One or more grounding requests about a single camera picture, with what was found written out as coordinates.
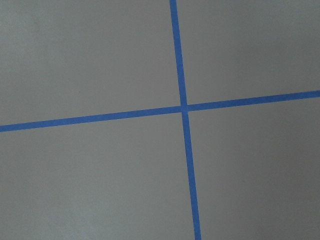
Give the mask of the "blue tape strip crosswise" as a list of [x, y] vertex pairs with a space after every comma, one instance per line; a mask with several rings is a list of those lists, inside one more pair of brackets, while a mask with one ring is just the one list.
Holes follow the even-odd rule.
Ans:
[[50, 128], [50, 127], [85, 124], [85, 123], [93, 123], [93, 122], [103, 122], [103, 121], [111, 121], [111, 120], [175, 114], [175, 113], [181, 113], [183, 110], [194, 112], [194, 111], [202, 111], [202, 110], [213, 110], [213, 109], [222, 109], [222, 108], [230, 108], [230, 107], [238, 107], [238, 106], [248, 106], [248, 105], [258, 105], [258, 104], [268, 104], [268, 103], [276, 103], [276, 102], [318, 98], [319, 96], [320, 96], [320, 91], [315, 90], [315, 91], [288, 93], [288, 94], [280, 94], [280, 95], [250, 97], [250, 98], [243, 98], [243, 99], [233, 99], [233, 100], [190, 104], [185, 107], [169, 106], [169, 107], [161, 107], [161, 108], [142, 109], [142, 110], [124, 111], [124, 112], [116, 112], [116, 113], [7, 124], [7, 125], [1, 125], [0, 131], [12, 132], [12, 131], [21, 131], [21, 130], [30, 130], [30, 129], [39, 129], [39, 128]]

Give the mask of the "blue tape strip lengthwise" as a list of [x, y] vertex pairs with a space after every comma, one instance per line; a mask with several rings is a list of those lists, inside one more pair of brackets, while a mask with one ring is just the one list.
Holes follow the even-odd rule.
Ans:
[[181, 120], [182, 120], [182, 128], [183, 128], [183, 139], [184, 139], [184, 146], [185, 146], [190, 204], [191, 204], [191, 213], [192, 213], [192, 221], [193, 221], [193, 231], [194, 231], [194, 238], [196, 240], [200, 240], [202, 238], [202, 235], [201, 235], [197, 186], [196, 186], [196, 177], [195, 177], [195, 169], [194, 169], [194, 158], [193, 158], [191, 131], [190, 131], [187, 90], [186, 90], [186, 82], [185, 82], [185, 74], [184, 74], [183, 53], [182, 53], [182, 45], [181, 45], [177, 2], [175, 0], [171, 0], [169, 2], [169, 6], [170, 6], [175, 62], [176, 62], [176, 70], [177, 70], [178, 90], [179, 90], [179, 99], [180, 99], [180, 108], [181, 108]]

